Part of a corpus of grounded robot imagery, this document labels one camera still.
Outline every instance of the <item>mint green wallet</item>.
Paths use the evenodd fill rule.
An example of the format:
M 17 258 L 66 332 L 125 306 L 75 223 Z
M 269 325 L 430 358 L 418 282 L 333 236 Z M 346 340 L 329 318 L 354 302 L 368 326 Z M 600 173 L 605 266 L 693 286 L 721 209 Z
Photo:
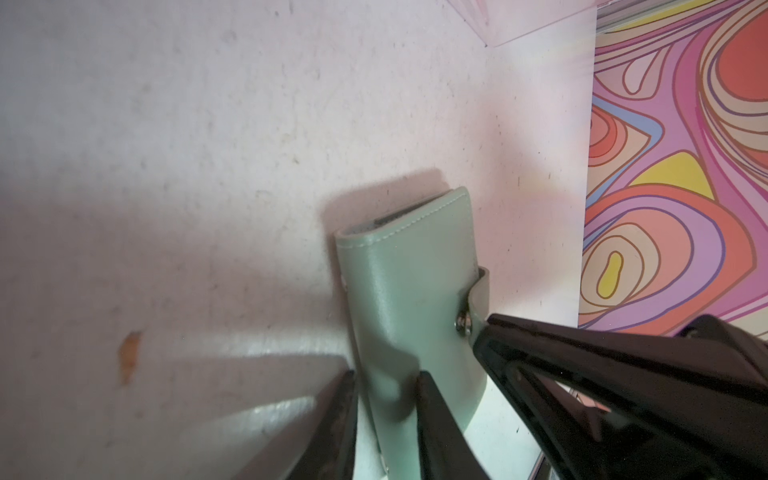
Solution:
M 488 275 L 477 264 L 469 193 L 457 188 L 342 230 L 336 249 L 363 392 L 389 478 L 419 480 L 419 371 L 432 374 L 462 430 L 485 391 L 486 374 L 454 327 L 470 303 L 476 325 L 488 310 Z

